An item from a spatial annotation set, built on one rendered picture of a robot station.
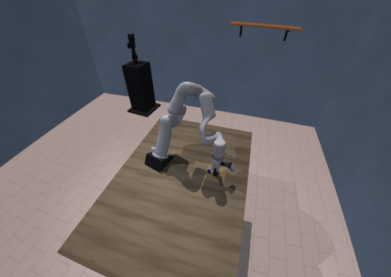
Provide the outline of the tan sandy mat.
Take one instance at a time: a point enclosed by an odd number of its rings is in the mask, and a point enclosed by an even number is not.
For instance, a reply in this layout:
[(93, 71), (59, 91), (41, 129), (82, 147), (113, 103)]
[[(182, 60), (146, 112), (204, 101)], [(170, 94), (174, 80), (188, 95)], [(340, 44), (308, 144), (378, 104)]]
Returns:
[(208, 169), (210, 169), (210, 173), (207, 173), (207, 171), (206, 171), (204, 180), (212, 181), (212, 182), (224, 185), (224, 180), (225, 180), (225, 175), (226, 175), (227, 169), (220, 167), (217, 177), (213, 176), (213, 171), (211, 170), (212, 165), (208, 165), (207, 170)]

